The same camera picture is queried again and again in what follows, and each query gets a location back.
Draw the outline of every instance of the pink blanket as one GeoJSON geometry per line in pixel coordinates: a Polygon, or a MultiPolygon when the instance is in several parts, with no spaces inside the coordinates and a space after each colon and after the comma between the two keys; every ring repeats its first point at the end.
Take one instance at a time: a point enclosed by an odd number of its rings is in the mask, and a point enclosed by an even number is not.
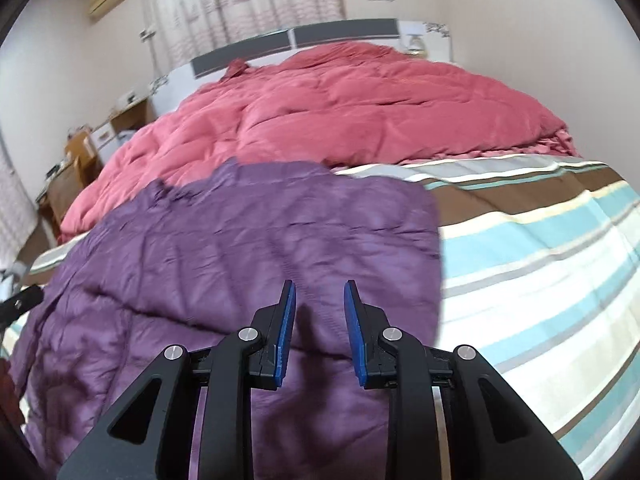
{"type": "Polygon", "coordinates": [[[575,155],[535,99],[450,64],[369,43],[318,46],[277,66],[231,64],[120,148],[76,199],[64,238],[91,229],[156,178],[182,186],[225,160],[328,166],[533,152],[575,155]]]}

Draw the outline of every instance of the purple jacket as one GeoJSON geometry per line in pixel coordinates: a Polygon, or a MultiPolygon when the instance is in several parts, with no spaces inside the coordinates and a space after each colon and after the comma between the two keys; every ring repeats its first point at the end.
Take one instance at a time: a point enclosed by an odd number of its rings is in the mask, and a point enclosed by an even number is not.
{"type": "Polygon", "coordinates": [[[418,184],[308,162],[231,160],[180,189],[155,181],[74,248],[12,355],[41,465],[54,474],[165,346],[217,344],[287,278],[292,351],[284,386],[252,393],[255,477],[383,478],[386,393],[358,386],[342,288],[356,280],[363,301],[432,344],[436,206],[418,184]]]}

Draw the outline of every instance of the blue gripper pad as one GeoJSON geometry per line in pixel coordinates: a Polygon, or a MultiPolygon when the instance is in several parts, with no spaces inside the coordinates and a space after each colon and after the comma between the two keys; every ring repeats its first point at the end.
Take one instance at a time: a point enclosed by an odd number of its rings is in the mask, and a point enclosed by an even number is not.
{"type": "Polygon", "coordinates": [[[274,379],[277,387],[282,386],[282,380],[287,374],[287,361],[289,360],[289,349],[291,348],[291,334],[293,332],[295,315],[296,286],[291,283],[282,316],[282,324],[280,325],[280,335],[278,336],[278,343],[276,345],[276,370],[274,379]]]}
{"type": "Polygon", "coordinates": [[[358,319],[358,313],[356,310],[356,301],[359,302],[359,299],[356,300],[353,293],[354,291],[352,290],[351,282],[347,282],[344,285],[344,317],[347,320],[353,369],[356,372],[356,377],[358,378],[360,386],[364,386],[367,383],[368,378],[366,349],[364,346],[362,329],[360,327],[360,320],[358,319]]]}

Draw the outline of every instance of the triangular cutout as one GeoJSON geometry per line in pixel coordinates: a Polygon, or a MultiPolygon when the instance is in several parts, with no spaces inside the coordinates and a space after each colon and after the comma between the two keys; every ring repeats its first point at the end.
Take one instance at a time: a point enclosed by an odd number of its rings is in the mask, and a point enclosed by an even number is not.
{"type": "Polygon", "coordinates": [[[518,412],[487,379],[478,379],[496,442],[504,444],[527,436],[527,426],[518,412]]]}
{"type": "Polygon", "coordinates": [[[162,380],[151,379],[129,407],[109,429],[113,438],[126,440],[132,444],[142,444],[146,439],[151,415],[158,399],[162,380]]]}

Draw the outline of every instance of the silver screw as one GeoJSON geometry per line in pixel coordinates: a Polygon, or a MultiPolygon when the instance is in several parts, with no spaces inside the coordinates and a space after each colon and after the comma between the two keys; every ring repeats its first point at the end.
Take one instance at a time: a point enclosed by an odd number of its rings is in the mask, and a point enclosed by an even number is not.
{"type": "Polygon", "coordinates": [[[169,361],[173,361],[182,355],[182,347],[178,345],[169,346],[164,351],[164,357],[169,359],[169,361]]]}
{"type": "Polygon", "coordinates": [[[458,348],[458,355],[465,361],[471,361],[471,359],[476,357],[476,351],[471,348],[471,346],[464,345],[458,348]]]}
{"type": "Polygon", "coordinates": [[[238,337],[242,341],[253,341],[258,337],[258,331],[255,328],[247,327],[238,332],[238,337]]]}
{"type": "Polygon", "coordinates": [[[382,337],[387,341],[398,341],[402,337],[402,330],[395,326],[390,326],[382,331],[382,337]]]}

